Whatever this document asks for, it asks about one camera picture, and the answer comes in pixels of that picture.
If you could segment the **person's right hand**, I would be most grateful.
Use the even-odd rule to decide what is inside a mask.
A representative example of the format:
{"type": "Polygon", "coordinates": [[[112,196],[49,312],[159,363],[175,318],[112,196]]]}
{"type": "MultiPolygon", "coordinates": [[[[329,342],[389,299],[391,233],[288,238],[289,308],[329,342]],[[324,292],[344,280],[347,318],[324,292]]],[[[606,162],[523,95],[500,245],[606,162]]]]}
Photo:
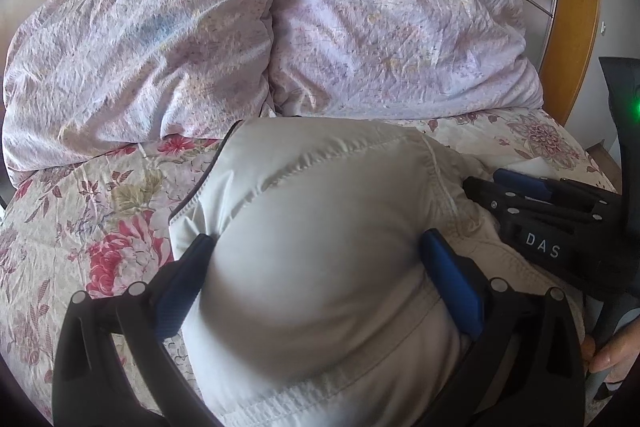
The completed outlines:
{"type": "Polygon", "coordinates": [[[582,342],[582,363],[590,373],[608,372],[605,381],[616,384],[628,375],[640,350],[640,323],[635,319],[601,349],[590,336],[582,342]]]}

